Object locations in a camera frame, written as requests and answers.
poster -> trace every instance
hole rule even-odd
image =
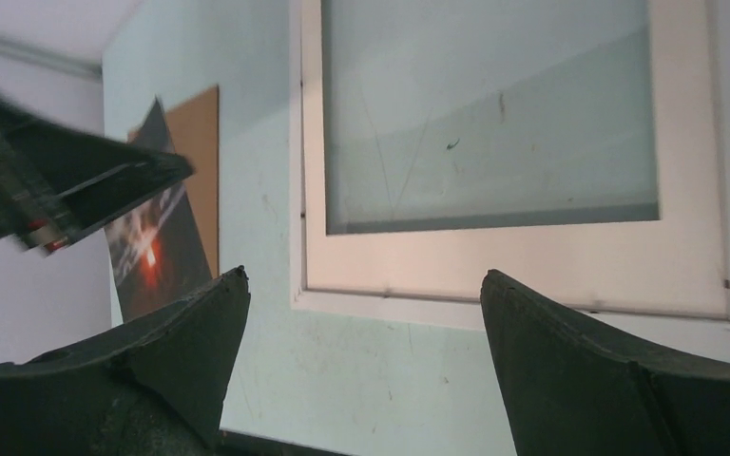
[[[133,143],[174,152],[156,101]],[[105,228],[113,280],[126,323],[211,280],[185,185],[165,190]]]

black foam piece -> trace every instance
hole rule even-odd
[[[0,455],[212,454],[249,304],[239,267],[110,331],[0,364]]]
[[[345,456],[323,449],[288,444],[255,435],[220,431],[217,456]]]
[[[480,301],[520,456],[730,456],[730,364],[620,331],[498,271]]]
[[[0,136],[21,159],[8,165],[25,183],[48,189],[44,203],[65,207],[73,244],[194,172],[180,155],[76,131],[41,119],[0,97]],[[0,201],[0,213],[10,211]],[[23,226],[0,226],[0,238]]]

window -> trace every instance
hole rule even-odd
[[[303,0],[298,288],[477,327],[499,269],[582,309],[726,317],[707,20],[689,0]]]

glass pane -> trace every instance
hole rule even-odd
[[[331,234],[659,217],[647,0],[323,3]]]

light blue wall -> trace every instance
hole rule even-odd
[[[104,57],[117,139],[155,95],[220,84],[220,263],[244,264],[253,295],[222,426],[351,454],[514,454],[483,333],[289,309],[288,19],[283,0],[148,0]]]

